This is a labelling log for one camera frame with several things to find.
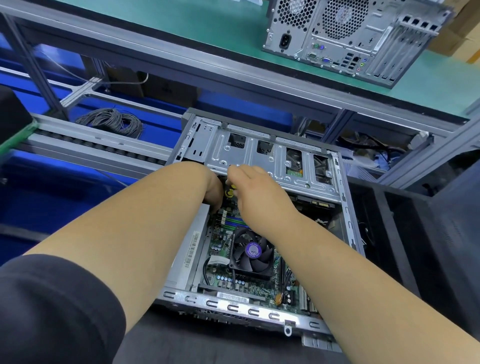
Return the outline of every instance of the forearm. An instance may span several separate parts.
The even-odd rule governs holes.
[[[208,188],[192,162],[164,167],[66,225],[27,254],[68,259],[119,299],[127,331],[151,305]]]
[[[480,363],[470,335],[326,229],[295,219],[272,242],[352,363]]]

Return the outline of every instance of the barcode label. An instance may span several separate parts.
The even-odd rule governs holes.
[[[249,303],[249,299],[247,297],[236,296],[234,294],[228,294],[223,292],[217,292],[216,296],[218,298],[225,298],[226,300],[237,301],[242,303]]]
[[[193,233],[192,240],[190,240],[190,246],[188,247],[187,255],[185,257],[185,260],[183,261],[185,268],[188,268],[192,263],[192,258],[193,258],[193,255],[195,254],[198,238],[200,238],[200,232],[195,231]]]

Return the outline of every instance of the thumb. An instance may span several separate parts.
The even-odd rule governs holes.
[[[227,180],[230,184],[235,185],[238,190],[241,190],[248,184],[250,178],[241,168],[232,164],[227,171]]]

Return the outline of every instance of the black sleeve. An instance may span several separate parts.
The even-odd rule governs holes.
[[[75,263],[38,254],[0,267],[1,363],[112,363],[125,326],[117,297]]]

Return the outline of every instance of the green table surface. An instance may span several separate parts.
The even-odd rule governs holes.
[[[263,7],[246,0],[60,1],[457,116],[480,97],[480,67],[428,50],[393,89],[262,52],[267,1]]]

